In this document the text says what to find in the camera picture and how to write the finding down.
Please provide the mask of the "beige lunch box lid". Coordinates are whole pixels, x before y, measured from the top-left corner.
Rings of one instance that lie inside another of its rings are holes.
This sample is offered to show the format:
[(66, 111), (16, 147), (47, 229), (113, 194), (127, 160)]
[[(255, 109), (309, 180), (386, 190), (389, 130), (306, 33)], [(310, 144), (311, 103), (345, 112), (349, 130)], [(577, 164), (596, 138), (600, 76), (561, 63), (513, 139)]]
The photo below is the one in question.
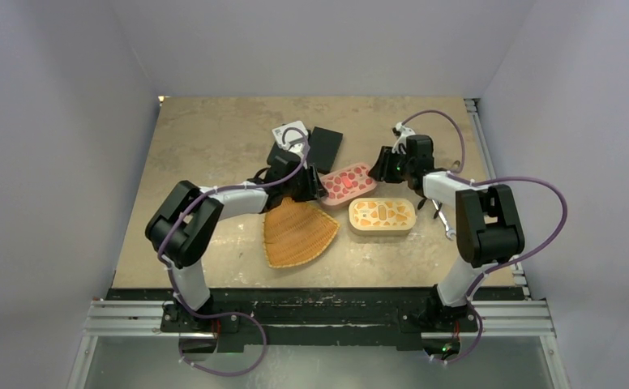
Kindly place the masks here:
[(415, 220), (415, 207), (402, 198), (359, 198), (349, 204), (349, 220), (392, 219), (396, 221)]

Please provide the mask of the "pink lunch box lid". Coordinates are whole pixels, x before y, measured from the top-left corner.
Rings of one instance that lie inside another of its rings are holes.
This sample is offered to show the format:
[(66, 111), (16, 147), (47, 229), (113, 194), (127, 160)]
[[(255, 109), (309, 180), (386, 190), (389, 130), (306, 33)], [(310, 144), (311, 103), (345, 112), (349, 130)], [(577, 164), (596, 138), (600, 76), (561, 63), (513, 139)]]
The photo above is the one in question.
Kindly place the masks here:
[(375, 188), (378, 183), (369, 175), (370, 166), (366, 163), (356, 163), (348, 167), (332, 171), (320, 177), (322, 183), (329, 191), (334, 193), (347, 193), (349, 190), (364, 190), (367, 187)]

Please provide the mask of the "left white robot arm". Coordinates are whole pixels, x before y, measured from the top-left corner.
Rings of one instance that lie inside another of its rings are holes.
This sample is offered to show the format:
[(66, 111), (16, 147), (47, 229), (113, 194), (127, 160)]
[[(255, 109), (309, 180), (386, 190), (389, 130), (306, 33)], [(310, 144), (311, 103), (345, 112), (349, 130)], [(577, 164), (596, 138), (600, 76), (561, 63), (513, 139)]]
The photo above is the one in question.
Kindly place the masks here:
[(181, 320), (192, 331), (212, 323), (211, 293), (201, 258), (222, 220), (271, 211), (286, 199), (307, 203), (328, 195), (317, 169), (285, 152), (253, 177), (228, 186), (180, 181), (148, 221), (144, 235), (169, 275)]

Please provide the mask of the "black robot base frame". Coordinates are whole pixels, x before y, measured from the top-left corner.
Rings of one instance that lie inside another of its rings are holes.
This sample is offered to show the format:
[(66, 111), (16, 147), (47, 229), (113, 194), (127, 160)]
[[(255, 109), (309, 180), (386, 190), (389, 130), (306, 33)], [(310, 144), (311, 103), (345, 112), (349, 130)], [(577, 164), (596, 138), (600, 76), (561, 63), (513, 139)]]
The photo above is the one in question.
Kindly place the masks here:
[(159, 301), (163, 333), (211, 334), (191, 353), (240, 353), (247, 345), (394, 347), (455, 354), (455, 334), (474, 334), (468, 308), (443, 308), (433, 287), (213, 288), (200, 317), (171, 289), (110, 289), (109, 301)]

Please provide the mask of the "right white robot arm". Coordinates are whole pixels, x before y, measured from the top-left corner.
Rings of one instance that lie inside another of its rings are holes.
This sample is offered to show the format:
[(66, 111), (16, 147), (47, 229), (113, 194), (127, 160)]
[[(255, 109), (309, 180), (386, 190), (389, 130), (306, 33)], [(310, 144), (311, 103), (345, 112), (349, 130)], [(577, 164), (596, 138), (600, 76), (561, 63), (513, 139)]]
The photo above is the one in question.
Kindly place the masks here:
[(377, 182), (406, 183), (424, 201), (454, 209), (459, 258), (437, 285), (439, 300), (426, 307), (427, 322), (444, 330), (458, 317), (456, 307), (480, 278), (524, 250), (524, 232), (510, 186), (462, 182), (434, 166), (434, 143), (427, 135), (400, 135), (383, 146), (369, 176)]

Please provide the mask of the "pink lunch box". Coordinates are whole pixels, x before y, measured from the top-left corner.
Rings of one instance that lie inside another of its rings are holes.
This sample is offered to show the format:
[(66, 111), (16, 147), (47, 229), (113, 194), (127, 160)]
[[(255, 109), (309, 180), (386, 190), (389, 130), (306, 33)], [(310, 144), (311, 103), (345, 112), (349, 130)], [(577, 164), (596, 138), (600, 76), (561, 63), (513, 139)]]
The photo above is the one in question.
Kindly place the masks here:
[(364, 190), (349, 190), (347, 193), (329, 191), (329, 196), (319, 200), (319, 206), (325, 211), (336, 211), (347, 207), (355, 199), (369, 197), (376, 191), (375, 188), (367, 187)]

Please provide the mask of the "woven bamboo basket tray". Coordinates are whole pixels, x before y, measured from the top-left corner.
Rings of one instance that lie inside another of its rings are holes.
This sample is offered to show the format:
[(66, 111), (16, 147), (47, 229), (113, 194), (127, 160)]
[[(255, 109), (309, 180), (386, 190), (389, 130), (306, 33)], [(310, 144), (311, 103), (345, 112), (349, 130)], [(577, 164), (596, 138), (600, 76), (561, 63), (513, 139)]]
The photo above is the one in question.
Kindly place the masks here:
[(284, 198), (263, 220), (263, 249), (270, 268), (304, 265), (333, 242), (340, 224), (309, 203)]

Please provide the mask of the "beige lunch box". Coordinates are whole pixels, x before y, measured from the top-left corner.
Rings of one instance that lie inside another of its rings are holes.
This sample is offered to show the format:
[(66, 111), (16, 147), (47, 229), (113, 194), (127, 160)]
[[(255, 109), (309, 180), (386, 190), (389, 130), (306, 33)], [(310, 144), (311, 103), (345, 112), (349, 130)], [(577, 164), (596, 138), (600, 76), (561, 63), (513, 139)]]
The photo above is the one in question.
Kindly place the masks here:
[(415, 220), (396, 221), (392, 219), (359, 219), (349, 220), (349, 227), (358, 236), (394, 237), (404, 236), (414, 228)]

